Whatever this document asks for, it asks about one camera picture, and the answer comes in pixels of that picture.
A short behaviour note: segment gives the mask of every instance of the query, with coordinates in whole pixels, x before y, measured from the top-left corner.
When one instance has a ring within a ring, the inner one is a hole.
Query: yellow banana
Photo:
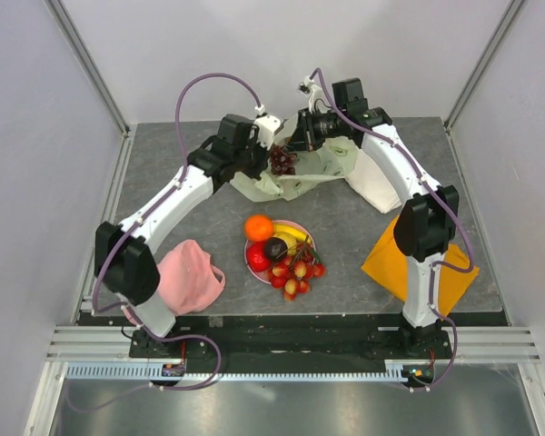
[[[288,224],[274,224],[274,232],[275,233],[288,233],[294,237],[298,242],[302,243],[306,239],[309,239],[307,234],[305,232],[300,231],[299,229],[295,229],[294,227],[288,225]]]

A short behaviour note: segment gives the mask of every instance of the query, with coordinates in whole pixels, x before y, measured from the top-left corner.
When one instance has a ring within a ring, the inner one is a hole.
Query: pink fabric
[[[176,315],[203,311],[216,301],[226,284],[223,272],[210,264],[210,254],[193,240],[178,244],[157,269],[160,272],[157,291]]]

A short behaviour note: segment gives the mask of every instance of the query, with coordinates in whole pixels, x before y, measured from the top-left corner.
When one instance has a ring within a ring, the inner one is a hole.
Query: orange
[[[266,215],[253,215],[244,222],[246,239],[258,243],[274,235],[274,224]]]

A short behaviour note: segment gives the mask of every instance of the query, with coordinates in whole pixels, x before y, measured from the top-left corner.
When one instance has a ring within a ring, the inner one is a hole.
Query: pink bowl
[[[307,235],[309,235],[309,237],[311,238],[311,247],[314,249],[314,250],[317,250],[317,247],[315,246],[315,241],[314,239],[312,238],[311,234],[309,232],[307,232],[307,230],[302,227],[301,225],[297,224],[297,223],[294,223],[292,221],[286,221],[286,220],[272,220],[273,223],[277,223],[277,224],[288,224],[292,227],[294,227],[295,229],[298,229],[300,230],[301,232],[304,232],[306,233]],[[253,269],[250,267],[250,265],[248,264],[248,261],[246,260],[246,250],[248,249],[248,247],[250,247],[251,245],[253,245],[253,242],[252,241],[246,241],[246,244],[244,245],[244,263],[246,263],[246,268],[248,268],[248,271],[250,271],[254,277],[256,277],[258,280],[260,280],[261,282],[265,282],[265,283],[268,283],[268,284],[271,284],[268,280],[266,280],[264,278],[264,272],[255,272],[253,271]]]

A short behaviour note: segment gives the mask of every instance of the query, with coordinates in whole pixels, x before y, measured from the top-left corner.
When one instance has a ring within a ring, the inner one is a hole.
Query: wall
[[[0,436],[68,322],[120,134],[41,1],[0,2]]]
[[[545,0],[526,4],[454,136],[505,304],[545,364]]]
[[[269,110],[303,107],[315,66],[359,76],[372,105],[395,116],[445,116],[508,0],[64,0],[129,123],[173,120],[199,74],[238,74]],[[236,84],[200,84],[183,119],[252,114]]]

